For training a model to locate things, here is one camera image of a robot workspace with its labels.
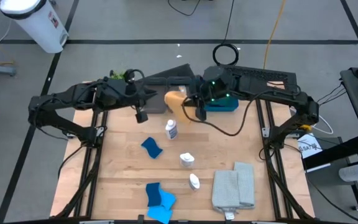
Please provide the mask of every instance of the black cable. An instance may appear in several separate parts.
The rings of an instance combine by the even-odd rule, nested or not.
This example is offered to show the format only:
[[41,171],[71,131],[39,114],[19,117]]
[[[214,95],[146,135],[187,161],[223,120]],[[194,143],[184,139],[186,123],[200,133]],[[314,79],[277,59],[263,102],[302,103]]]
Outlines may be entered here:
[[227,22],[226,27],[226,34],[224,35],[224,39],[222,41],[222,44],[226,41],[227,33],[229,32],[229,26],[230,26],[230,20],[231,20],[231,14],[233,13],[233,6],[234,6],[234,0],[231,1],[231,8],[230,8],[230,15],[229,15],[229,22]]
[[[293,147],[293,146],[290,146],[290,145],[288,145],[288,144],[284,144],[284,145],[296,149],[296,151],[298,151],[298,152],[301,154],[301,156],[302,156],[302,152],[301,152],[299,149],[297,149],[297,148],[295,148],[295,147]],[[328,199],[327,196],[325,196],[325,194],[323,194],[322,191],[320,191],[320,189],[317,188],[317,186],[315,186],[315,184],[312,183],[312,181],[310,181],[310,179],[309,179],[309,177],[308,177],[308,172],[307,172],[307,170],[306,170],[305,172],[306,172],[305,177],[306,177],[306,180],[309,182],[309,184],[311,184],[311,185],[317,190],[317,192],[319,192],[320,195],[323,196],[323,198],[324,198],[330,205],[332,205],[334,208],[338,209],[340,212],[342,212],[343,214],[345,214],[347,217],[349,217],[349,218],[351,218],[351,219],[353,219],[353,220],[355,220],[355,221],[358,221],[358,218],[356,218],[356,217],[352,216],[351,214],[345,212],[343,209],[339,208],[337,205],[335,205],[334,203],[332,203],[332,201],[330,201],[330,199]]]
[[50,136],[50,137],[52,137],[52,138],[55,138],[55,139],[61,139],[61,140],[64,140],[64,141],[68,141],[68,139],[67,139],[67,138],[54,136],[54,135],[49,134],[48,132],[44,131],[42,128],[38,128],[38,127],[37,127],[37,129],[38,129],[38,130],[40,130],[41,132],[43,132],[44,134],[46,134],[47,136]]
[[60,171],[62,171],[63,166],[65,165],[65,163],[71,158],[73,157],[80,149],[82,149],[85,145],[82,144],[78,149],[76,149],[73,153],[71,153],[65,160],[63,160],[62,164],[60,164],[59,170],[57,172],[57,179],[59,179],[60,177]]
[[337,90],[338,88],[340,88],[342,86],[342,83],[339,84],[338,87],[336,87],[333,91],[331,91],[330,93],[328,93],[327,95],[321,97],[320,99],[318,99],[316,102],[318,103],[320,100],[324,99],[325,97],[331,95],[335,90]]
[[330,201],[330,200],[327,198],[327,196],[325,196],[325,195],[322,193],[322,191],[320,191],[320,189],[317,188],[317,186],[315,186],[315,184],[312,183],[312,181],[310,181],[310,179],[309,179],[308,176],[307,176],[307,172],[306,172],[306,175],[305,175],[305,176],[306,176],[306,180],[309,182],[309,184],[311,184],[311,185],[320,193],[320,195],[323,196],[323,198],[324,198],[330,205],[332,205],[334,208],[338,209],[340,212],[342,212],[343,214],[345,214],[347,217],[349,217],[349,218],[351,218],[351,219],[353,219],[353,220],[355,220],[355,221],[358,221],[358,218],[356,218],[356,217],[352,216],[351,214],[345,212],[345,210],[339,208],[337,205],[335,205],[334,203],[332,203],[332,201]]
[[197,4],[196,4],[196,7],[194,7],[193,12],[191,12],[190,14],[186,14],[186,13],[184,13],[184,12],[181,12],[181,11],[179,11],[178,9],[176,9],[175,7],[173,7],[173,6],[171,5],[170,0],[168,0],[168,4],[169,4],[169,6],[170,6],[173,10],[175,10],[176,12],[179,12],[180,14],[185,15],[185,16],[192,16],[193,13],[196,11],[196,9],[197,9],[198,4],[200,3],[200,1],[201,1],[201,0],[198,0],[198,2],[197,2]]
[[342,94],[340,94],[339,96],[333,98],[333,99],[330,99],[330,100],[328,100],[328,101],[325,101],[324,103],[321,103],[320,106],[322,106],[322,105],[324,105],[324,104],[326,104],[326,103],[329,103],[329,102],[331,102],[332,100],[338,99],[339,97],[341,97],[341,96],[342,96],[343,94],[345,94],[345,93],[346,93],[346,91],[343,92]]
[[268,92],[271,92],[272,90],[267,90],[267,91],[263,91],[263,92],[260,92],[258,94],[256,94],[254,97],[251,98],[251,100],[248,102],[247,104],[247,107],[246,107],[246,110],[244,111],[244,115],[242,117],[242,121],[241,121],[241,126],[239,128],[239,130],[237,132],[235,132],[234,134],[231,134],[231,133],[227,133],[225,131],[223,131],[221,128],[217,127],[215,124],[213,123],[209,123],[207,121],[199,121],[199,120],[195,120],[193,118],[190,118],[188,115],[187,115],[187,112],[186,112],[186,109],[185,109],[185,101],[187,99],[189,99],[191,96],[186,96],[186,98],[183,100],[182,104],[181,104],[181,108],[183,110],[183,113],[185,114],[185,116],[187,117],[187,119],[189,119],[190,121],[193,121],[193,122],[196,122],[196,123],[201,123],[201,124],[207,124],[211,127],[213,127],[214,129],[217,129],[218,131],[222,132],[223,134],[227,135],[227,136],[236,136],[238,135],[241,130],[242,130],[242,127],[244,127],[244,123],[246,121],[246,116],[247,116],[247,112],[248,112],[248,109],[249,109],[249,106],[251,105],[251,103],[256,100],[258,97],[260,97],[262,94],[264,93],[268,93]]
[[[264,159],[264,158],[262,158],[262,155],[260,154],[260,153],[262,153],[262,151],[264,150],[265,148],[263,147],[260,151],[259,151],[259,159],[261,160],[261,161],[266,161],[267,159]],[[275,154],[275,150],[273,149],[273,153],[271,153],[270,155],[269,155],[269,158],[268,159],[271,159],[273,156],[274,156],[274,154]]]
[[295,146],[291,146],[291,145],[285,144],[285,143],[284,143],[284,146],[288,146],[288,147],[290,147],[290,148],[292,148],[292,149],[295,149],[295,150],[298,151],[299,153],[302,153],[302,151],[300,151],[299,149],[297,149]]
[[233,13],[233,6],[234,6],[234,0],[232,0],[231,2],[231,8],[230,8],[230,15],[229,15],[229,21],[227,22],[227,26],[226,26],[226,34],[224,35],[223,41],[221,44],[217,45],[214,50],[212,51],[212,59],[214,60],[215,64],[217,66],[219,65],[225,65],[222,64],[220,62],[218,62],[218,60],[216,59],[216,51],[220,48],[220,47],[229,47],[230,49],[232,49],[236,55],[235,59],[226,65],[236,65],[236,63],[239,61],[239,50],[237,49],[236,46],[234,46],[233,44],[225,44],[226,38],[227,38],[227,33],[229,32],[229,27],[230,27],[230,21],[231,21],[231,14]]
[[335,93],[334,95],[330,96],[326,101],[324,101],[323,103],[330,101],[331,99],[335,98],[335,96],[338,96],[339,94],[343,93],[342,90],[345,90],[345,88],[339,90],[337,93]]

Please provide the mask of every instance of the gray towel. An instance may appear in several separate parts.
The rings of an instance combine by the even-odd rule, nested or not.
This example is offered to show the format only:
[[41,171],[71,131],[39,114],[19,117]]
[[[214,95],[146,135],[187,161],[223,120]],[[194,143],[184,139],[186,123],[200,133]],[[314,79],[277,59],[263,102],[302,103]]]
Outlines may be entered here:
[[235,162],[234,171],[215,171],[212,204],[219,212],[236,212],[236,209],[255,208],[252,165]]
[[235,212],[240,207],[236,171],[215,171],[212,205],[219,212]]
[[251,164],[235,162],[234,170],[237,171],[237,183],[239,186],[239,196],[241,204],[239,208],[255,208],[254,168]]

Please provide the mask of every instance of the small white bottle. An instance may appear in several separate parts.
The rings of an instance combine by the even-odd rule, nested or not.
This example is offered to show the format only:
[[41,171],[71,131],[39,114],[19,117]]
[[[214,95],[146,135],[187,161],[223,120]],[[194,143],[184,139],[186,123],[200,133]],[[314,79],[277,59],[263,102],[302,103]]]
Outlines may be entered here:
[[168,120],[165,126],[165,132],[167,133],[168,139],[174,139],[178,135],[177,122],[175,120]]
[[198,177],[196,175],[190,174],[189,185],[192,190],[200,189],[200,180],[198,179]]
[[191,167],[194,164],[195,158],[188,152],[180,154],[180,164],[184,167]]

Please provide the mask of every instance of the gray floor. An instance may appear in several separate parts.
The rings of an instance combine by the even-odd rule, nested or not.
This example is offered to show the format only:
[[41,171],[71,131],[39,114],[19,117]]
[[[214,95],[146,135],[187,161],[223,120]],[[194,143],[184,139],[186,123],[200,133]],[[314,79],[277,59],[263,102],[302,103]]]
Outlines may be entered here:
[[[56,11],[65,23],[73,0],[57,2]],[[347,2],[358,24],[358,1]],[[181,10],[190,11],[196,2],[172,3]],[[268,39],[280,1],[249,0],[235,4],[228,39]],[[192,17],[185,17],[170,9],[165,1],[80,0],[69,34],[72,40],[222,39],[229,10],[229,1],[202,1]],[[0,36],[6,31],[8,22],[0,13]],[[12,23],[6,39],[30,37]],[[275,39],[357,40],[357,37],[339,0],[288,0]],[[49,93],[103,77],[110,69],[139,68],[151,75],[189,63],[195,73],[203,73],[205,68],[213,65],[211,52],[214,46],[70,44],[62,52]],[[262,67],[265,45],[236,46],[240,48],[238,65]],[[29,127],[28,102],[31,96],[40,94],[53,59],[53,55],[46,54],[38,45],[3,44],[2,47],[14,56],[18,73],[14,78],[0,75],[0,205]],[[232,53],[220,50],[218,57],[229,60]],[[0,53],[0,61],[6,60]],[[299,86],[315,99],[338,86],[341,70],[357,66],[358,44],[272,45],[267,62],[267,69],[295,72]],[[324,105],[320,113],[334,128],[335,136],[341,136],[343,140],[358,136],[358,121],[348,97]],[[72,118],[73,110],[61,114]],[[36,131],[5,222],[48,217],[65,144]],[[318,175],[324,175],[324,170],[318,172]],[[358,216],[350,210],[356,201],[349,186],[322,183],[319,187],[335,204]],[[354,223],[326,203],[315,189],[311,187],[310,191],[318,218]]]

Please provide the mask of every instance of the wooden table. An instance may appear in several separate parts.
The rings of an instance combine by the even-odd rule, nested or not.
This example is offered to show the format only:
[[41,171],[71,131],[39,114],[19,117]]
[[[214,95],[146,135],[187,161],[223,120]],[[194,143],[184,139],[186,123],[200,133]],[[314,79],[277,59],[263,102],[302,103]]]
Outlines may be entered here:
[[[208,121],[234,133],[239,128],[247,103],[241,101],[240,107],[232,113],[208,113]],[[268,124],[264,102],[262,106],[265,123]],[[288,106],[272,103],[272,109],[276,125],[290,117]],[[177,138],[168,140],[164,127],[168,119],[174,118],[173,114],[149,114],[149,120],[142,124],[136,123],[134,115],[135,111],[131,108],[109,112],[92,218],[136,220],[139,214],[143,214],[149,219],[146,216],[148,199],[145,186],[161,182],[164,191],[173,193],[177,198],[172,220],[224,220],[223,214],[212,209],[214,172],[233,170],[234,161],[239,161],[254,166],[255,209],[239,210],[235,221],[275,219],[266,165],[258,158],[262,141],[255,103],[251,104],[245,126],[236,137],[225,136],[205,124],[178,123]],[[77,111],[74,122],[89,126],[91,117],[91,110]],[[153,137],[163,149],[158,159],[151,159],[140,146],[148,137]],[[286,143],[298,146],[295,140],[286,140]],[[78,140],[70,140],[65,156],[79,145]],[[190,152],[195,157],[192,169],[180,165],[179,155],[184,152]],[[299,152],[289,147],[281,152],[290,192],[305,211],[314,216]],[[84,155],[85,150],[82,150],[62,169],[51,215],[60,212],[77,190]],[[188,186],[191,173],[200,178],[199,191],[194,192]],[[285,217],[279,188],[277,192],[281,213]]]

